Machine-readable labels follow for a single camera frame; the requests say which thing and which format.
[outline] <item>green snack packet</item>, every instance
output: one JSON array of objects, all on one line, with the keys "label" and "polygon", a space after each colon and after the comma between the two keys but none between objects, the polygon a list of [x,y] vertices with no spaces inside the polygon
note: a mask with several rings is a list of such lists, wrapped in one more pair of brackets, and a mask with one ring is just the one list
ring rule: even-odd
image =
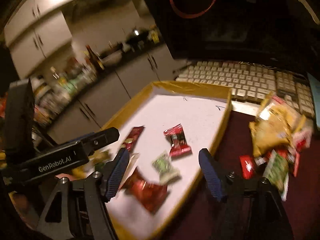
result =
[{"label": "green snack packet", "polygon": [[167,151],[164,151],[155,161],[152,162],[153,167],[159,172],[160,184],[167,184],[172,179],[180,176],[180,171],[172,167],[170,157]]}]

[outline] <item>metal screw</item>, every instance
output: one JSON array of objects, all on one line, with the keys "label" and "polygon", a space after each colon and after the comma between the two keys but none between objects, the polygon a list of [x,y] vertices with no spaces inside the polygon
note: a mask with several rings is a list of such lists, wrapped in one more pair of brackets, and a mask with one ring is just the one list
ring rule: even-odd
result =
[{"label": "metal screw", "polygon": [[94,173],[92,173],[92,176],[93,176],[94,178],[98,178],[98,177],[101,176],[101,172],[95,171]]},{"label": "metal screw", "polygon": [[268,179],[267,178],[263,178],[262,179],[262,183],[267,184],[268,183]]},{"label": "metal screw", "polygon": [[234,171],[233,171],[233,172],[229,172],[228,176],[229,176],[230,178],[234,178],[234,177],[235,177],[235,172],[234,172]]},{"label": "metal screw", "polygon": [[63,178],[60,179],[60,183],[61,184],[66,184],[68,181],[69,181],[68,177],[63,177]]}]

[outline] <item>wall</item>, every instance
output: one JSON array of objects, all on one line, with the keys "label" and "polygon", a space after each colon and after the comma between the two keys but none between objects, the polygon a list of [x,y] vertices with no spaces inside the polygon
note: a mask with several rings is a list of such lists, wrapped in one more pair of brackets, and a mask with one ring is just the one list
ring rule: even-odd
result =
[{"label": "wall", "polygon": [[84,63],[87,44],[93,51],[101,52],[109,47],[109,41],[112,44],[125,41],[134,27],[148,28],[155,24],[151,15],[139,16],[132,0],[107,1],[95,9],[96,12],[92,11],[92,8],[84,8],[78,9],[76,13],[64,13],[72,33],[72,43],[46,59],[33,75],[42,74],[50,84],[54,80],[50,67],[53,66],[61,72],[66,67],[68,58],[72,56]]}]

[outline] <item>red snack packet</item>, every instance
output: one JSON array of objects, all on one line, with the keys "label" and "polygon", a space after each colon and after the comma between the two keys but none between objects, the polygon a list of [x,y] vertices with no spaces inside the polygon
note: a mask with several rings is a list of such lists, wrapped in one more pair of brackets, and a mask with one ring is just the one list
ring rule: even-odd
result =
[{"label": "red snack packet", "polygon": [[165,130],[163,134],[171,142],[171,150],[169,153],[171,157],[177,157],[179,155],[191,151],[191,147],[186,142],[186,138],[184,136],[181,124],[178,124],[175,127]]},{"label": "red snack packet", "polygon": [[137,168],[123,186],[151,213],[156,212],[164,202],[167,197],[167,187],[146,182]]},{"label": "red snack packet", "polygon": [[252,176],[255,174],[253,158],[249,155],[242,155],[239,158],[242,168],[242,177],[244,179],[252,178]]},{"label": "red snack packet", "polygon": [[128,152],[132,153],[143,129],[144,126],[133,127],[127,138],[122,143],[121,148],[127,148]]}]

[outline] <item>bottle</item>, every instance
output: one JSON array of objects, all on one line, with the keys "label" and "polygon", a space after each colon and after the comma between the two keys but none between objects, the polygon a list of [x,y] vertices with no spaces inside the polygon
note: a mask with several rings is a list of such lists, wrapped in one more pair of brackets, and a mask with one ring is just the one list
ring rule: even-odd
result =
[{"label": "bottle", "polygon": [[90,61],[92,65],[95,67],[98,73],[101,73],[104,71],[104,66],[102,65],[100,59],[98,56],[92,51],[89,45],[85,46],[89,52]]}]

